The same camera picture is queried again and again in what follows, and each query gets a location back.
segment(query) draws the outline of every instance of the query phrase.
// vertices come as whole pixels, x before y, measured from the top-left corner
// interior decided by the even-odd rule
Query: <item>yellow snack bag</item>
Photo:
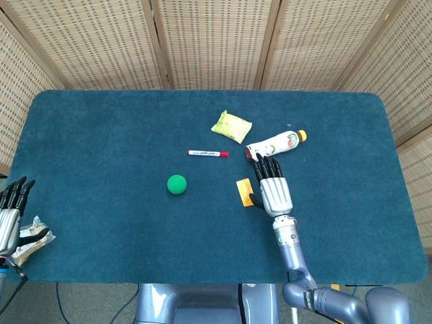
[[[252,123],[249,121],[231,115],[225,110],[211,130],[235,140],[238,144],[242,144],[251,127]]]

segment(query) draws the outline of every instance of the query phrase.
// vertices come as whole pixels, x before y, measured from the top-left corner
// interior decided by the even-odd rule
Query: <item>bottle cap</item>
[[[306,132],[304,130],[298,130],[297,135],[298,135],[298,139],[301,142],[304,142],[308,138],[308,136],[306,135]]]

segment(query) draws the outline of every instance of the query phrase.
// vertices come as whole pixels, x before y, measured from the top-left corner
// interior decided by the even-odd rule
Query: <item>gray floor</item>
[[[415,323],[432,323],[432,259],[429,259],[427,278],[410,285],[398,285],[411,301]],[[5,295],[9,296],[16,283],[7,285]],[[352,288],[343,287],[352,292]],[[117,310],[136,291],[134,284],[105,283],[61,283],[59,295],[63,311],[70,323],[103,323],[108,324]],[[358,288],[357,296],[364,298],[367,288]],[[131,324],[134,319],[136,300],[134,300],[115,323]],[[282,324],[290,322],[289,308],[281,302]],[[16,299],[0,317],[0,323],[47,324],[64,323],[56,301],[54,283],[32,283],[24,286]],[[300,323],[331,323],[327,319],[310,314],[300,313]]]

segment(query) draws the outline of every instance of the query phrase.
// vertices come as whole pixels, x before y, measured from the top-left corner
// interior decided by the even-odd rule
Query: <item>cable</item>
[[[140,291],[140,285],[136,284],[136,292],[135,294],[131,297],[131,299],[128,300],[127,303],[125,303],[114,315],[113,319],[111,320],[111,322],[109,322],[109,324],[113,324],[114,320],[117,316],[119,316],[119,314],[133,301],[133,299],[135,299],[136,295],[138,295],[138,292]]]
[[[246,313],[244,312],[244,304],[243,304],[243,291],[242,291],[242,284],[238,284],[238,306],[240,308],[240,318],[242,319],[242,324],[247,324],[246,322]]]
[[[59,283],[58,282],[55,283],[55,292],[57,294],[57,303],[59,304],[61,316],[63,317],[63,320],[66,322],[66,324],[70,324],[70,322],[66,319],[65,313],[63,313],[63,309],[61,307],[60,296],[59,296]]]
[[[27,282],[27,277],[24,276],[21,279],[21,282],[16,287],[15,292],[13,292],[12,296],[10,296],[9,299],[7,300],[5,306],[3,306],[3,308],[0,310],[0,316],[3,314],[4,311],[6,311],[6,308],[9,306],[9,304],[11,303],[11,301],[14,299],[15,295],[21,290],[22,286],[24,286],[24,284],[26,282]]]

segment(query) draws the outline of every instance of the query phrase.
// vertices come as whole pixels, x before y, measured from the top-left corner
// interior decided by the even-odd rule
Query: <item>yellow sticky note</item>
[[[251,199],[249,198],[249,194],[253,194],[254,190],[252,190],[252,186],[250,185],[250,180],[248,178],[243,180],[238,180],[237,182],[238,193],[240,194],[240,198],[242,199],[243,206],[249,207],[253,206]]]

